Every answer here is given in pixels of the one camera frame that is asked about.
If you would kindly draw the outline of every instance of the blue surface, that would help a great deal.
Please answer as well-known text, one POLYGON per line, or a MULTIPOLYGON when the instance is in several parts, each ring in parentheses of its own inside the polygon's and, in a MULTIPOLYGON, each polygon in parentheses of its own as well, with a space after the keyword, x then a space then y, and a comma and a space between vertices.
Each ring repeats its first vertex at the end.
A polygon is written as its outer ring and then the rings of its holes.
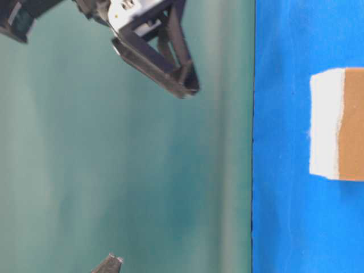
POLYGON ((364 66, 364 1, 257 1, 253 270, 363 272, 364 184, 309 174, 312 74, 364 66))

